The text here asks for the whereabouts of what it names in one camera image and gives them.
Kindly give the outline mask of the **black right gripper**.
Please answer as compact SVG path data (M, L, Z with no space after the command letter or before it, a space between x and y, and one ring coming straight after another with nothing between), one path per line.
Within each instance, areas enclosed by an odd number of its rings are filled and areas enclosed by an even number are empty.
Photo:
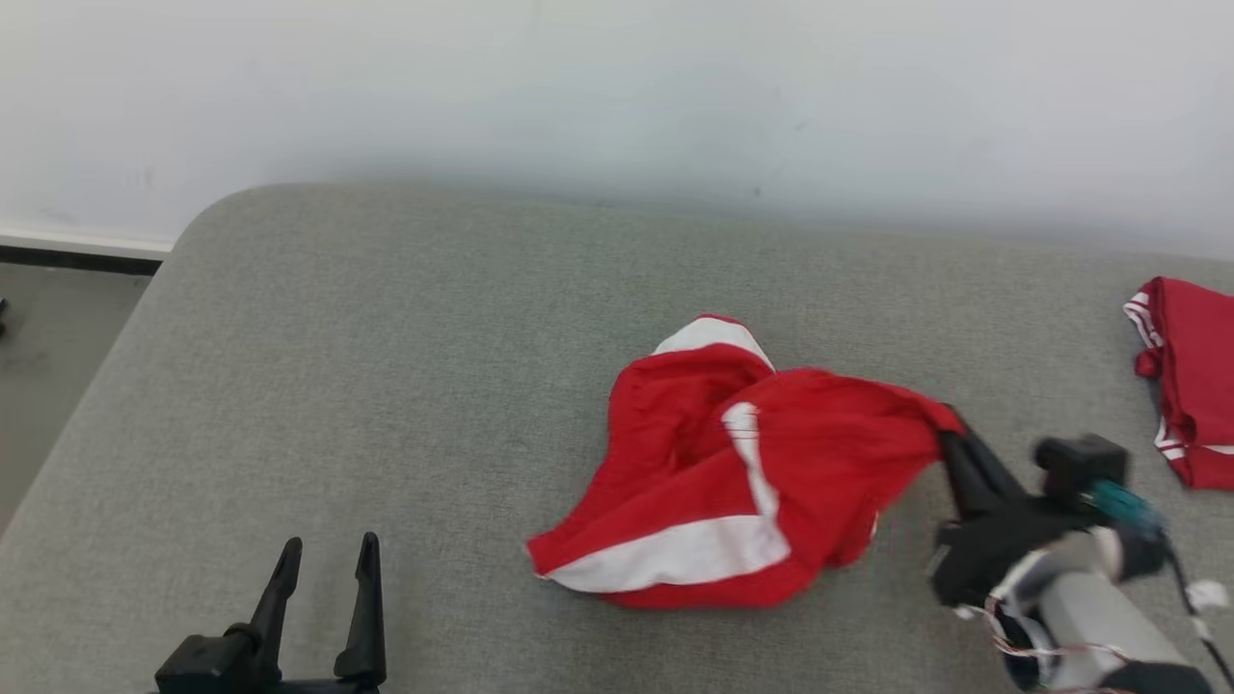
M1030 496L958 409L960 432L940 432L940 452L955 519L935 535L929 584L948 609L979 606L1033 550L1099 527L1101 515L1048 496Z

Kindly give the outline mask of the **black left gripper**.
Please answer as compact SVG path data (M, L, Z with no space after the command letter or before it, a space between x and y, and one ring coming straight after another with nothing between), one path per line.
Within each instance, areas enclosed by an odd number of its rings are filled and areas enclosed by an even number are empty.
M304 540L291 537L283 545L281 557L251 619L255 636L255 654L269 666L278 666L283 645L283 620L288 601L297 587L304 559ZM355 567L358 583L350 627L344 650L336 656L336 680L278 680L258 689L262 694L364 694L380 693L387 680L387 633L383 599L383 550L379 537L366 532Z

